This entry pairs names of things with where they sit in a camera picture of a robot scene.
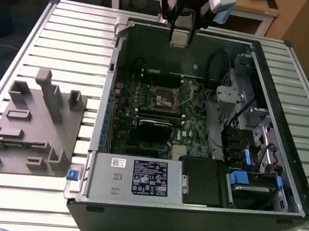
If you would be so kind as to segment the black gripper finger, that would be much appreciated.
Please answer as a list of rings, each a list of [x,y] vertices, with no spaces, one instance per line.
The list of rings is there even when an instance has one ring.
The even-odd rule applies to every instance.
[[[196,8],[193,12],[193,19],[192,19],[191,31],[189,34],[188,45],[191,44],[193,37],[195,35],[195,32],[208,25],[207,21],[208,21],[208,16],[209,16],[209,9],[210,9],[209,1],[204,2],[204,3],[199,3],[198,5],[196,5]]]
[[[161,11],[163,18],[168,21],[170,27],[170,33],[168,40],[171,42],[173,32],[175,29],[175,23],[182,9],[184,8],[184,0],[161,0]]]

